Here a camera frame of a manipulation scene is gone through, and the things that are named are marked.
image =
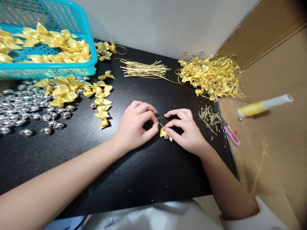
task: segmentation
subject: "person's left hand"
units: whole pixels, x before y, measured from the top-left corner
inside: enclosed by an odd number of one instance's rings
[[[150,104],[133,101],[126,109],[114,137],[121,148],[129,152],[149,141],[159,131],[157,110]],[[151,129],[146,131],[143,125],[146,121],[154,122]]]

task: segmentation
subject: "white sleeve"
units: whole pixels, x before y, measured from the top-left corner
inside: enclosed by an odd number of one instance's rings
[[[256,197],[260,212],[252,217],[241,220],[224,220],[220,216],[225,230],[268,230],[268,229],[288,229],[275,214],[265,205],[265,203]]]

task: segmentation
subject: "hand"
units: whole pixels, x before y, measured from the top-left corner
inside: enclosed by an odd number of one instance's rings
[[[166,118],[171,115],[177,115],[181,120],[173,119],[164,126],[164,130],[174,139],[182,148],[197,156],[201,156],[204,150],[210,145],[204,139],[199,131],[195,121],[193,120],[192,112],[188,109],[177,109],[167,112]],[[179,135],[170,127],[177,126],[183,129],[183,134]]]
[[[133,101],[126,109],[114,139],[126,152],[146,143],[159,131],[158,120],[155,116],[157,113],[152,105]],[[154,124],[146,131],[143,125],[148,120],[152,120]]]

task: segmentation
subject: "scissors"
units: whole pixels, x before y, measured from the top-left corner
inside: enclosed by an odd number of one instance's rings
[[[232,129],[230,128],[230,126],[227,124],[227,122],[224,120],[224,118],[220,118],[220,123],[222,125],[222,127],[225,129],[226,133],[228,134],[228,136],[230,137],[230,139],[232,140],[232,142],[236,145],[236,146],[240,146],[241,142],[239,141],[239,139],[236,137],[236,135],[234,134],[234,132],[232,131]]]

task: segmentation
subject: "finger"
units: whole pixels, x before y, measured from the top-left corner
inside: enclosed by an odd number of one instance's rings
[[[140,117],[141,117],[141,120],[143,121],[143,123],[145,123],[149,119],[152,120],[153,123],[158,122],[158,119],[156,118],[156,116],[154,115],[154,113],[152,111],[146,111],[146,112],[140,114]]]
[[[175,140],[177,143],[180,142],[180,140],[182,139],[182,136],[179,135],[178,133],[176,133],[174,130],[172,130],[171,128],[166,128],[165,132],[167,132],[167,134],[173,139]]]
[[[152,128],[144,132],[143,138],[146,142],[149,141],[153,136],[155,136],[159,132],[158,125],[159,123],[156,122],[153,124]]]
[[[173,119],[171,120],[170,122],[168,122],[164,128],[170,128],[170,127],[173,127],[173,126],[177,126],[177,127],[180,127],[183,129],[183,131],[185,131],[188,127],[188,124],[183,121],[183,120],[178,120],[178,119]]]
[[[183,111],[188,117],[193,119],[193,115],[192,115],[191,110],[189,110],[189,109],[180,109],[180,110]]]
[[[138,107],[140,104],[142,104],[143,102],[140,102],[140,101],[133,101],[129,106],[128,108],[126,109],[125,113],[126,112],[130,112],[131,110],[135,109],[136,107]]]
[[[190,117],[188,117],[185,114],[185,112],[183,112],[180,109],[168,111],[164,116],[165,117],[170,117],[172,115],[177,115],[181,120],[189,120],[190,119]]]
[[[158,111],[150,104],[148,103],[142,103],[138,107],[136,107],[133,111],[136,114],[141,114],[143,112],[146,112],[147,110],[152,111],[153,113],[158,113]]]

